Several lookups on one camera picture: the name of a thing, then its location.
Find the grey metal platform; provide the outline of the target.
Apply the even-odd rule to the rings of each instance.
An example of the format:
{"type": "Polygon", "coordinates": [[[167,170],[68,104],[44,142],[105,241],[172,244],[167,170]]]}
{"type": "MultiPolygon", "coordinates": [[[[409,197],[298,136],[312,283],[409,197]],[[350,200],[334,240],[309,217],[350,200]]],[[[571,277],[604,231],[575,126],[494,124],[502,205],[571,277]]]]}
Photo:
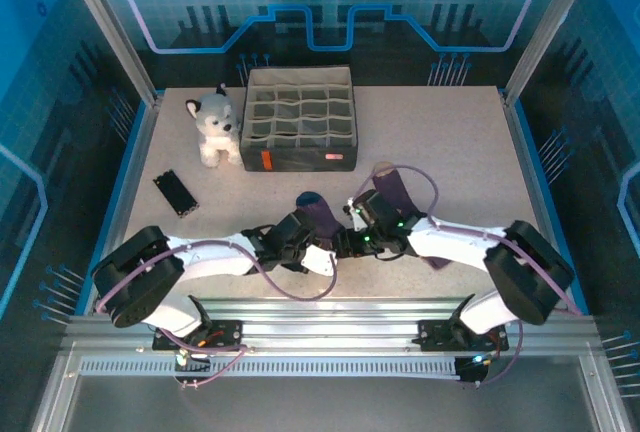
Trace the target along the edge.
{"type": "Polygon", "coordinates": [[[84,376],[60,356],[28,432],[640,432],[607,361],[523,356],[474,386],[403,377],[84,376]]]}

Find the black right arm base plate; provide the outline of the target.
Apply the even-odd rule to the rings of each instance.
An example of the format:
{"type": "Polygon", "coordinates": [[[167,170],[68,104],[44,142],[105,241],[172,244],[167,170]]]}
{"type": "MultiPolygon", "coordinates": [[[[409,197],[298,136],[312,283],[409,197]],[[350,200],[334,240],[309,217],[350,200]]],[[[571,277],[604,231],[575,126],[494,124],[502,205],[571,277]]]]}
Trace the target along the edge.
{"type": "Polygon", "coordinates": [[[491,352],[510,348],[503,326],[484,334],[476,334],[462,323],[449,320],[421,320],[417,327],[417,337],[412,342],[422,352],[491,352]]]}

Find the black rectangular device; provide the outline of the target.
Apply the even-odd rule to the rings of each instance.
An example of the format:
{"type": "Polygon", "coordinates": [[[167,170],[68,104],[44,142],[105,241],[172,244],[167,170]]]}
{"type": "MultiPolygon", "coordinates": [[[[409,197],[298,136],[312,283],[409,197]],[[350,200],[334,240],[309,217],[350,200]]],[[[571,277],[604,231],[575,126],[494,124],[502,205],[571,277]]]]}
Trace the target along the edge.
{"type": "Polygon", "coordinates": [[[156,176],[153,183],[178,217],[186,217],[199,208],[197,200],[172,169],[156,176]]]}

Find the purple sock with tan toe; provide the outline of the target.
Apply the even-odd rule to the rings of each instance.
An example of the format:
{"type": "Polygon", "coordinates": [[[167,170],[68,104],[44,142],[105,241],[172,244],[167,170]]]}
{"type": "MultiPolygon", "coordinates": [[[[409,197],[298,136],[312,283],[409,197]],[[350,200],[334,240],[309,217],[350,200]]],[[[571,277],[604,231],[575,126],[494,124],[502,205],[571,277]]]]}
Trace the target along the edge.
{"type": "MultiPolygon", "coordinates": [[[[413,216],[424,216],[424,213],[414,204],[411,199],[401,175],[396,168],[392,168],[391,162],[377,162],[373,167],[372,181],[377,192],[386,200],[389,205],[396,209],[404,218],[413,216]]],[[[439,189],[435,181],[427,178],[434,187],[434,198],[429,210],[437,204],[439,189]]],[[[434,270],[441,270],[451,263],[450,260],[441,257],[423,257],[422,260],[429,264],[434,270]]]]}

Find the aluminium side rail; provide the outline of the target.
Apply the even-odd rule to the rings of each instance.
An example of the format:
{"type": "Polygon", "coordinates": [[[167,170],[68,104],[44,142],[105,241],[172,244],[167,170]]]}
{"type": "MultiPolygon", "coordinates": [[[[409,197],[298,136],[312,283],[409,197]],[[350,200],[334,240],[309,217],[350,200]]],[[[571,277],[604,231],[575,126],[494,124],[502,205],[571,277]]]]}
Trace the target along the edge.
{"type": "Polygon", "coordinates": [[[164,93],[160,92],[153,105],[141,103],[138,108],[89,262],[86,279],[76,303],[75,315],[91,314],[94,297],[91,271],[124,237],[163,96],[164,93]]]}
{"type": "Polygon", "coordinates": [[[570,297],[585,315],[589,308],[581,287],[579,275],[569,251],[557,210],[552,198],[534,138],[519,101],[514,105],[503,102],[503,110],[512,141],[522,170],[534,216],[541,234],[550,241],[565,261],[575,270],[570,286],[570,297]]]}

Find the purple sock with orange cuff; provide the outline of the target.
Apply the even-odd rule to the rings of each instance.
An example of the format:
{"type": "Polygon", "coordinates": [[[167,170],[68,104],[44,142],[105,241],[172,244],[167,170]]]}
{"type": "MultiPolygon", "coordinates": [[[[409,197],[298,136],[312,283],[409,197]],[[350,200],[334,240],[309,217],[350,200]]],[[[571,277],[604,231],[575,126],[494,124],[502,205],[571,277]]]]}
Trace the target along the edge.
{"type": "Polygon", "coordinates": [[[326,200],[317,192],[305,191],[296,198],[296,207],[314,226],[314,241],[325,250],[334,249],[334,241],[344,226],[334,217],[326,200]]]}

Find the long aluminium frame beam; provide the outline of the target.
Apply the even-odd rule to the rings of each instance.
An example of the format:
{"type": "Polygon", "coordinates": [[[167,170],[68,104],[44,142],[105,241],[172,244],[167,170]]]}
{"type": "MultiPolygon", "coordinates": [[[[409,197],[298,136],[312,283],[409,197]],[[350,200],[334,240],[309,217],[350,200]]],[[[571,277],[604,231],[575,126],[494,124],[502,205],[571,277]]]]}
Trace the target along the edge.
{"type": "MultiPolygon", "coordinates": [[[[256,355],[416,356],[418,323],[447,319],[460,298],[324,299],[295,302],[284,298],[211,299],[203,306],[213,319],[240,320],[243,344],[256,355]]],[[[602,352],[590,316],[553,312],[542,326],[509,323],[510,345],[531,357],[583,356],[602,352]]],[[[62,354],[148,355],[152,332],[143,325],[117,329],[105,316],[77,316],[62,336],[62,354]]]]}

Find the aluminium frame post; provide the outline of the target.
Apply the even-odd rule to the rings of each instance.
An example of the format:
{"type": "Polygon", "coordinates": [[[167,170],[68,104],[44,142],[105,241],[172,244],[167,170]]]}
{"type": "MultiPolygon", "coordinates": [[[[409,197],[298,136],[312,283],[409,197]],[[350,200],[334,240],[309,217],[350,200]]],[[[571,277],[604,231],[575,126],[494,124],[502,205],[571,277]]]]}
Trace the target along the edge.
{"type": "Polygon", "coordinates": [[[155,86],[108,0],[84,2],[140,99],[153,107],[158,100],[155,86]]]}
{"type": "Polygon", "coordinates": [[[575,0],[551,0],[524,49],[504,90],[504,105],[511,108],[538,67],[575,0]]]}

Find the grey fabric divider box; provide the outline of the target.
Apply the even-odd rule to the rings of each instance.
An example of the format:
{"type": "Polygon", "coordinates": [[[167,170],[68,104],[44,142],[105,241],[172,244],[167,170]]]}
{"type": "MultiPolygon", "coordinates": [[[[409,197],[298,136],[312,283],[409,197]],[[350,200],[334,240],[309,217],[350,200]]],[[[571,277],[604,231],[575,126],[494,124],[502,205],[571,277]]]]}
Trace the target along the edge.
{"type": "Polygon", "coordinates": [[[349,66],[249,72],[240,139],[247,171],[350,172],[358,145],[349,66]]]}

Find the grey white husky plush toy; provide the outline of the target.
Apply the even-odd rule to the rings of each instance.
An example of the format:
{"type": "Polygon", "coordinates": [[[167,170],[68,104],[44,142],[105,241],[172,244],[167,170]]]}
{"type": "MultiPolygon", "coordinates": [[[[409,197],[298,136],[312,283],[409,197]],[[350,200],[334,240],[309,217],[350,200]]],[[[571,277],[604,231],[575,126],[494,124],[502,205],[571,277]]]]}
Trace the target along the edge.
{"type": "Polygon", "coordinates": [[[217,168],[221,153],[225,152],[230,164],[242,166],[240,121],[227,94],[226,85],[219,83],[213,93],[186,100],[185,108],[195,122],[202,164],[208,168],[217,168]]]}

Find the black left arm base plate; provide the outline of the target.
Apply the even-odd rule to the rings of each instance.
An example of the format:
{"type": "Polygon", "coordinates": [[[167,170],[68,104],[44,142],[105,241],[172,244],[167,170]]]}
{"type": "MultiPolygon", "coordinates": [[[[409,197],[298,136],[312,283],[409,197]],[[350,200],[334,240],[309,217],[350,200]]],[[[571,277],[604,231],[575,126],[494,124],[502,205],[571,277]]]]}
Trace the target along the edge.
{"type": "MultiPolygon", "coordinates": [[[[198,326],[193,332],[181,338],[190,346],[203,348],[238,347],[243,336],[243,323],[239,320],[213,320],[198,326]]],[[[154,351],[178,351],[180,346],[155,330],[152,349],[154,351]]]]}

